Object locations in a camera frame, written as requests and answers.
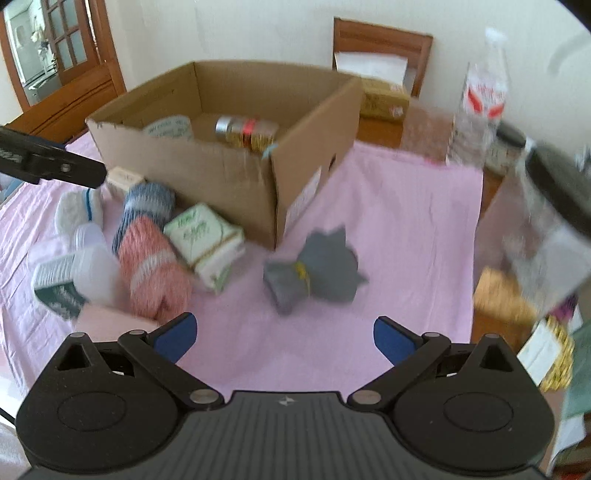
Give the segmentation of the white sock roll blue stripe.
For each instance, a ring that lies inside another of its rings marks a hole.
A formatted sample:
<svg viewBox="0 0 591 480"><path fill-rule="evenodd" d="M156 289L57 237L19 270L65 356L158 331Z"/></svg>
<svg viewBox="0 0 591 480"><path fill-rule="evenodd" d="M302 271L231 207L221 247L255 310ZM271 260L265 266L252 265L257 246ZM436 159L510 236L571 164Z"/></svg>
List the white sock roll blue stripe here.
<svg viewBox="0 0 591 480"><path fill-rule="evenodd" d="M86 188L62 194L54 216L56 233L72 235L79 226L86 223L103 227L101 192Z"/></svg>

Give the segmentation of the pink rectangular box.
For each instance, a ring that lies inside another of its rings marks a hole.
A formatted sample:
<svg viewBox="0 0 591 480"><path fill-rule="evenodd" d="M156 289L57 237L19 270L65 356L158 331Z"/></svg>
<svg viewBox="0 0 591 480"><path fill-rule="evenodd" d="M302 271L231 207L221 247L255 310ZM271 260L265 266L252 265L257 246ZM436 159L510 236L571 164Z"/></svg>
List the pink rectangular box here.
<svg viewBox="0 0 591 480"><path fill-rule="evenodd" d="M87 334L93 342L110 342L131 330L149 333L158 327L158 323L150 319L86 304L75 322L74 330Z"/></svg>

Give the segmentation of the beige pink small box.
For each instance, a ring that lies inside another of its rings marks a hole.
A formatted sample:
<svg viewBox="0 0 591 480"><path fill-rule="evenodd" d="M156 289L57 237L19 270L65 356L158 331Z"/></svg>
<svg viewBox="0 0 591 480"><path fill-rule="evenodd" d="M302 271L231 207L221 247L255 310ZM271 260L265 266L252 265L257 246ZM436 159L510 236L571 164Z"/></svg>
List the beige pink small box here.
<svg viewBox="0 0 591 480"><path fill-rule="evenodd" d="M144 177L137 173L121 167L114 167L107 172L105 184L113 198L123 201L133 187L144 181Z"/></svg>

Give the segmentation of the green white medicine box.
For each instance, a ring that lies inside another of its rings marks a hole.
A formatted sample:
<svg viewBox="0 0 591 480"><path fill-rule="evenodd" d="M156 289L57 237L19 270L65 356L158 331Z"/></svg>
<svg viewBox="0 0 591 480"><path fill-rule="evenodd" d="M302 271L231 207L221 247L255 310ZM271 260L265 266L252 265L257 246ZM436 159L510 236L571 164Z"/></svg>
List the green white medicine box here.
<svg viewBox="0 0 591 480"><path fill-rule="evenodd" d="M35 298L64 320L76 320L88 302L74 282L75 254L69 253L38 264L33 272Z"/></svg>

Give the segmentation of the blue knit sock roll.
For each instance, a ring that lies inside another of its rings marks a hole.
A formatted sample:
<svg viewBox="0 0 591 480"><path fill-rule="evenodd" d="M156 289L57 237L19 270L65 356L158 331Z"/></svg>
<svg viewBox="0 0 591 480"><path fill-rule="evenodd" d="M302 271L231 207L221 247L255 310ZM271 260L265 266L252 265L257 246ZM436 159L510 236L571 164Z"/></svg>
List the blue knit sock roll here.
<svg viewBox="0 0 591 480"><path fill-rule="evenodd" d="M146 216L163 229L171 220L174 208L175 193L167 186L156 182L133 186L124 198L122 217L112 241L114 255L118 255L124 235L135 219Z"/></svg>

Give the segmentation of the pink knit sock roll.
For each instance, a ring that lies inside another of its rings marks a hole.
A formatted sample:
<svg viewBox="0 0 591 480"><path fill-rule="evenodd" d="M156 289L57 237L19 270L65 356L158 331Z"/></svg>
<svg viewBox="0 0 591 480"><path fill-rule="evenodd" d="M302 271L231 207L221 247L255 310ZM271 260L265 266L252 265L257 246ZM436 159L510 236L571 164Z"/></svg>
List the pink knit sock roll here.
<svg viewBox="0 0 591 480"><path fill-rule="evenodd" d="M191 276L149 217L139 216L130 223L117 257L133 315L165 324L187 310Z"/></svg>

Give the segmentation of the green white tissue pack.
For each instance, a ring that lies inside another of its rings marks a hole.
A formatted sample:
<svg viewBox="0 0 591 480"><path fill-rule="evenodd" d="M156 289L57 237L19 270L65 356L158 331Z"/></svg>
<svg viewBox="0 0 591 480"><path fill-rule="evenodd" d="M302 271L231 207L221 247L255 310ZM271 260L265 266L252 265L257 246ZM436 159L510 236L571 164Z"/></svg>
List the green white tissue pack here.
<svg viewBox="0 0 591 480"><path fill-rule="evenodd" d="M221 293L231 266L245 252L245 232L218 215L207 204L198 203L185 210L163 228L202 286Z"/></svg>

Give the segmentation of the grey plush cat toy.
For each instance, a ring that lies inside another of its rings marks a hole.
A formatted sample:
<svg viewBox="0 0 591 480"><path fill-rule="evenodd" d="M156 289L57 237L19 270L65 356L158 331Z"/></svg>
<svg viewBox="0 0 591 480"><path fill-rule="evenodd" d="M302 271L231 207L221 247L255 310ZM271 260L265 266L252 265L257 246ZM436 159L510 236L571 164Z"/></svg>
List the grey plush cat toy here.
<svg viewBox="0 0 591 480"><path fill-rule="evenodd" d="M281 315L290 314L307 299L352 303L367 282L342 225L311 232L294 260L270 260L263 266L263 284Z"/></svg>

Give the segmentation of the clear capsule bottle silver cap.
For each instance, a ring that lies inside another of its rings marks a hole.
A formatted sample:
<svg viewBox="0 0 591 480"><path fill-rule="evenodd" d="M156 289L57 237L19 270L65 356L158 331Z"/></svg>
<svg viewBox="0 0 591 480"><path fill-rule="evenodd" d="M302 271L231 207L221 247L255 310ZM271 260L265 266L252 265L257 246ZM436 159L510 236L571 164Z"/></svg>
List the clear capsule bottle silver cap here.
<svg viewBox="0 0 591 480"><path fill-rule="evenodd" d="M215 123L218 140L233 148L263 154L276 141L280 125L276 122L242 116L221 116Z"/></svg>

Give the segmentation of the pink tablecloth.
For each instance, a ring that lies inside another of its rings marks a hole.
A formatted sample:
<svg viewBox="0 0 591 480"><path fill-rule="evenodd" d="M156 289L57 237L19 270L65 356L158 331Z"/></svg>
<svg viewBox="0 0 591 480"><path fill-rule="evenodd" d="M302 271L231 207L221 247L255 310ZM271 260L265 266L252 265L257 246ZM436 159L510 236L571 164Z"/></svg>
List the pink tablecloth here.
<svg viewBox="0 0 591 480"><path fill-rule="evenodd" d="M193 294L197 343L180 366L223 395L349 394L389 368L373 341L379 316L468 342L481 192L477 170L356 143L276 251L249 244L221 294ZM290 260L308 234L338 227L367 283L348 305L308 299L281 316L263 284L264 263Z"/></svg>

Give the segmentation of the brown cardboard box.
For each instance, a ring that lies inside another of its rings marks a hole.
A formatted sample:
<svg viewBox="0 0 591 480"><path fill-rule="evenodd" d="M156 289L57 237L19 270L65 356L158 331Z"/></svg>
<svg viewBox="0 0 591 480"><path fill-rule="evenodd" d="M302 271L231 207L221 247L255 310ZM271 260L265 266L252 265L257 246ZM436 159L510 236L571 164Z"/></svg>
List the brown cardboard box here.
<svg viewBox="0 0 591 480"><path fill-rule="evenodd" d="M191 62L116 98L87 118L108 167L205 203L276 248L352 148L363 97L358 77L321 67L253 61ZM270 152L215 134L223 116L266 120Z"/></svg>

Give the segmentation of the clear plastic water bottle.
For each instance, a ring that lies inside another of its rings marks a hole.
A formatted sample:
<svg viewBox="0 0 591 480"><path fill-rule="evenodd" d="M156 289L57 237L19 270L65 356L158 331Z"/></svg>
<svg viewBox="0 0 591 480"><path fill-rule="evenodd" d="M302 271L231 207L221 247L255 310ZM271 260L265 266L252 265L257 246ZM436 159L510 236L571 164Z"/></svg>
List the clear plastic water bottle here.
<svg viewBox="0 0 591 480"><path fill-rule="evenodd" d="M482 169L509 93L506 35L485 30L485 50L469 64L446 155L447 164Z"/></svg>

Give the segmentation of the yellow brown packet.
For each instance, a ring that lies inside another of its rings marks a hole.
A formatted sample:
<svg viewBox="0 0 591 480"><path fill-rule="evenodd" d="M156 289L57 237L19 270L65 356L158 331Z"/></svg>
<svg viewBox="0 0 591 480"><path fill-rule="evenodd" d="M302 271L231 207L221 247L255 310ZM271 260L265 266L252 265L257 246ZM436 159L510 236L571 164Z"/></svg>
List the yellow brown packet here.
<svg viewBox="0 0 591 480"><path fill-rule="evenodd" d="M363 78L363 99L360 115L363 118L403 123L411 103L407 90L397 84Z"/></svg>

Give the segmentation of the wooden chair behind table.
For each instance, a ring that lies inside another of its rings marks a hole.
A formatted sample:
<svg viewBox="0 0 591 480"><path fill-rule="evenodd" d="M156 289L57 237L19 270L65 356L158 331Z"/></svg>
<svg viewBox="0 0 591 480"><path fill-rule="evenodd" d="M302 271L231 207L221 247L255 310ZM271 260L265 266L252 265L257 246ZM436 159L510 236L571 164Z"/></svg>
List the wooden chair behind table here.
<svg viewBox="0 0 591 480"><path fill-rule="evenodd" d="M430 34L334 18L332 25L332 54L370 53L396 55L408 60L415 73L410 93L419 98L434 43Z"/></svg>

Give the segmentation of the white paper on chair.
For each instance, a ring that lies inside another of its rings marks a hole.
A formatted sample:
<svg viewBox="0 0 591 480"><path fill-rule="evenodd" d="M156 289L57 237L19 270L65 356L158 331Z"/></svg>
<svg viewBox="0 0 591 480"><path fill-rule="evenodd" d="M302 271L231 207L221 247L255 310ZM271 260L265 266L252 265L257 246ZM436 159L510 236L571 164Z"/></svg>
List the white paper on chair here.
<svg viewBox="0 0 591 480"><path fill-rule="evenodd" d="M403 85L408 60L393 54L338 52L335 53L335 67L342 73Z"/></svg>

